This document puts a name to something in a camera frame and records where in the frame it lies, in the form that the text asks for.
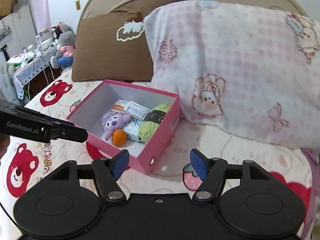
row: black circular disc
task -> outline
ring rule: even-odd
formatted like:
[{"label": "black circular disc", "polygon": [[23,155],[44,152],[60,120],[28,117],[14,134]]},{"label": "black circular disc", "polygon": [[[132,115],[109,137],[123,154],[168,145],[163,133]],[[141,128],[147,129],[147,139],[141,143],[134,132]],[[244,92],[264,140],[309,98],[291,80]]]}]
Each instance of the black circular disc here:
[{"label": "black circular disc", "polygon": [[234,229],[249,237],[277,238],[298,231],[305,207],[289,189],[257,185],[234,187],[219,201],[222,218]]},{"label": "black circular disc", "polygon": [[63,239],[83,232],[99,216],[98,197],[82,187],[31,189],[19,198],[13,214],[24,233],[41,239]]}]

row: bed sheet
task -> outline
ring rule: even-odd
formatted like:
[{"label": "bed sheet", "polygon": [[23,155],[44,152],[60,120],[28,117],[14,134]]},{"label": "bed sheet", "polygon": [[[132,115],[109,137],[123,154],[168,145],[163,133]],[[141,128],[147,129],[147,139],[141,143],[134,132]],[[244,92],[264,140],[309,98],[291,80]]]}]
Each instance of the bed sheet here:
[{"label": "bed sheet", "polygon": [[[101,81],[72,82],[69,70],[39,93],[26,107],[41,113],[65,119]],[[149,86],[149,83],[137,83]],[[192,124],[180,120],[163,157],[154,170],[144,175],[128,169],[118,184],[129,197],[130,193],[185,193],[190,196],[201,183],[189,161],[192,148],[199,149],[207,157],[220,157],[229,163],[241,164],[252,159],[268,171],[272,171],[303,199],[308,214],[298,235],[309,239],[315,217],[315,194],[312,186],[315,179],[312,165],[300,149],[259,143],[230,135],[218,127]],[[78,164],[91,163],[93,159],[106,156],[88,143],[55,140],[48,144],[11,137],[7,153],[0,165],[0,200],[12,216],[12,208],[26,190],[67,160]],[[17,168],[24,165],[22,172]],[[93,181],[81,180],[80,184],[92,191]],[[228,180],[224,192],[239,184]],[[0,211],[0,239],[14,240],[20,232]]]}]

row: brown pillow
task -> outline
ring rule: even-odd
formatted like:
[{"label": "brown pillow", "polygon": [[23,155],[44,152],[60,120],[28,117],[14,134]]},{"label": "brown pillow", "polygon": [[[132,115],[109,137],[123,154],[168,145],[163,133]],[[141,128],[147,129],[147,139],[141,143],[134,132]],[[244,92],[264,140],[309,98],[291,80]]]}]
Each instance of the brown pillow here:
[{"label": "brown pillow", "polygon": [[120,81],[150,81],[153,62],[145,33],[123,34],[125,22],[141,22],[155,8],[177,0],[139,0],[126,4],[115,12],[83,19],[76,38],[73,81],[111,79]]}]

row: open box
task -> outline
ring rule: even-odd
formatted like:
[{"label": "open box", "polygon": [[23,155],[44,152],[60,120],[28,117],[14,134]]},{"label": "open box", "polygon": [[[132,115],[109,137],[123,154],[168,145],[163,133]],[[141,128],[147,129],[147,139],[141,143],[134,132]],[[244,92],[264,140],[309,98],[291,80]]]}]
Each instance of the open box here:
[{"label": "open box", "polygon": [[[134,101],[149,109],[161,104],[167,104],[171,108],[148,143],[142,144],[127,138],[121,147],[115,147],[103,139],[104,130],[101,118],[119,99]],[[108,156],[114,157],[122,149],[127,149],[130,153],[129,166],[146,174],[153,169],[166,149],[178,124],[179,115],[180,101],[177,94],[105,80],[72,111],[67,120],[86,129],[87,142]]]}]

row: pillow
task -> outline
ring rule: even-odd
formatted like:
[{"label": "pillow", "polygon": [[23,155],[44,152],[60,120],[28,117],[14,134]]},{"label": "pillow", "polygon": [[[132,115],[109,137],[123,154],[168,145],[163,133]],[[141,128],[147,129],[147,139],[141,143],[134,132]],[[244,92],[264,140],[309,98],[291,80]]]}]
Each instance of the pillow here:
[{"label": "pillow", "polygon": [[143,18],[177,0],[139,0],[80,22],[72,80],[150,81],[153,62]]},{"label": "pillow", "polygon": [[157,8],[144,27],[151,86],[178,93],[188,121],[320,149],[320,23],[285,11],[183,1]]}]

